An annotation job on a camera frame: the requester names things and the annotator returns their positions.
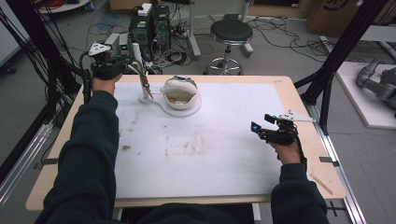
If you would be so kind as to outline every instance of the electronic equipment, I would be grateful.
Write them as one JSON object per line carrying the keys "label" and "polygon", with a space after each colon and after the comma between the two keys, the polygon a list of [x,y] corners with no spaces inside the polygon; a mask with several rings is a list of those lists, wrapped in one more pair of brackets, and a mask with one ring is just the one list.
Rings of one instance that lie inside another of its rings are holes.
{"label": "electronic equipment", "polygon": [[157,47],[164,49],[171,48],[169,6],[157,6],[153,9],[153,20],[155,27],[155,40]]}
{"label": "electronic equipment", "polygon": [[132,54],[131,41],[128,34],[120,34],[120,53],[130,56]]}
{"label": "electronic equipment", "polygon": [[152,22],[152,10],[144,13],[147,16],[139,16],[138,10],[133,10],[129,33],[131,40],[140,47],[143,60],[152,61],[152,46],[154,38],[154,24]]}
{"label": "electronic equipment", "polygon": [[105,41],[105,45],[110,47],[111,57],[117,57],[120,54],[120,34],[111,34]]}

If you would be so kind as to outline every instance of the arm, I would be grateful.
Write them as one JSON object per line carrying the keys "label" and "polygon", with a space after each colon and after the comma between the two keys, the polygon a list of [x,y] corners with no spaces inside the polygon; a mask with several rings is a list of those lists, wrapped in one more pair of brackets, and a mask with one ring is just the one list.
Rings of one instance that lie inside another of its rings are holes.
{"label": "arm", "polygon": [[119,146],[118,103],[112,94],[119,79],[93,79],[92,99],[74,118],[70,140],[60,153],[58,175],[35,223],[88,223],[111,218]]}
{"label": "arm", "polygon": [[329,223],[327,205],[317,185],[307,179],[297,145],[270,145],[279,154],[283,164],[279,184],[272,191],[274,223]]}

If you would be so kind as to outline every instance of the gray floor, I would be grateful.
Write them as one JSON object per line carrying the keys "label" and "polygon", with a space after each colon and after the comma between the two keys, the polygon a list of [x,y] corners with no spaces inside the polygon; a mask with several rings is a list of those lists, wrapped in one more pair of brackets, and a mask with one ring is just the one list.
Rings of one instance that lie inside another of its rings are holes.
{"label": "gray floor", "polygon": [[[113,32],[122,32],[128,27],[128,12],[111,11],[106,2],[96,6],[92,13],[83,9],[60,13],[56,15],[60,30],[73,56],[77,59],[81,50],[89,48],[93,41],[106,39],[105,35],[88,35],[98,31],[97,23],[110,23],[119,26],[114,27]],[[198,34],[207,34],[211,19],[208,17],[197,18],[196,27],[205,25]],[[317,35],[308,34],[305,30],[304,21],[287,21],[287,30],[299,35],[298,43],[306,44],[307,40],[318,40]],[[288,46],[292,40],[282,31],[265,31],[265,36],[273,44]],[[211,60],[222,55],[224,46],[215,42],[206,35],[197,36],[198,44],[203,53],[199,61],[194,61],[188,66],[172,66],[163,69],[165,74],[200,75],[205,66]],[[288,48],[279,48],[270,45],[262,34],[255,32],[251,46],[255,52],[250,58],[244,51],[233,49],[233,58],[239,61],[245,68],[246,75],[257,76],[288,76],[297,81],[316,72],[322,65],[308,57],[298,54]],[[361,42],[354,48],[351,56],[370,62],[375,55],[381,55],[386,63],[395,63],[382,49],[373,47],[375,43]],[[300,52],[309,54],[319,61],[325,57],[312,54],[309,49],[298,49]],[[44,84],[33,72],[32,65],[21,53],[13,60],[17,67],[14,75],[0,73],[0,161],[3,162],[12,148],[19,141],[35,116],[44,105]],[[89,67],[89,60],[84,61]],[[395,223],[396,222],[396,181],[393,178],[396,168],[393,165],[396,159],[395,131],[366,128],[353,107],[346,92],[335,78],[332,87],[332,100],[329,113],[329,132],[336,148],[340,161],[346,171],[346,176],[353,188],[361,210],[367,223]],[[48,143],[35,159],[39,162],[57,130],[53,132]],[[37,212],[27,211],[24,207],[30,190],[37,179],[39,170],[34,169],[34,164],[26,172],[19,185],[8,198],[6,204],[0,210],[2,223],[32,223]],[[334,201],[334,206],[343,207],[340,201]],[[263,223],[272,223],[269,204],[261,204]],[[329,211],[331,223],[349,223],[345,211]]]}

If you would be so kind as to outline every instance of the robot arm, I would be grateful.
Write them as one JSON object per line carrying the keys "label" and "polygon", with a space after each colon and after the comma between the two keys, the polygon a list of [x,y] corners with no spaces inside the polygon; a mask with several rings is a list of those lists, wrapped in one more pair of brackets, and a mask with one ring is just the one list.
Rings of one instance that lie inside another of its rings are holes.
{"label": "robot arm", "polygon": [[361,88],[372,91],[379,99],[384,100],[389,107],[396,109],[396,68],[385,70],[379,83],[370,79],[380,63],[382,62],[379,57],[376,57],[367,66],[363,67],[358,73],[356,84]]}

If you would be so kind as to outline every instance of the stand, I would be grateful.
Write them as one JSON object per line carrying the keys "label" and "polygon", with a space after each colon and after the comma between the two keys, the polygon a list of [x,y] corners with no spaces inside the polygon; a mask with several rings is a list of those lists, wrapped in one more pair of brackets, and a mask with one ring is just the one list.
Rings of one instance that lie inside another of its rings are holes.
{"label": "stand", "polygon": [[326,135],[328,135],[327,119],[332,93],[332,79],[350,51],[353,50],[387,2],[387,0],[364,1],[358,13],[338,40],[334,50],[319,70],[311,76],[294,83],[296,89],[311,83],[308,90],[301,95],[302,100],[309,105],[315,105],[316,100],[323,92],[319,125]]}

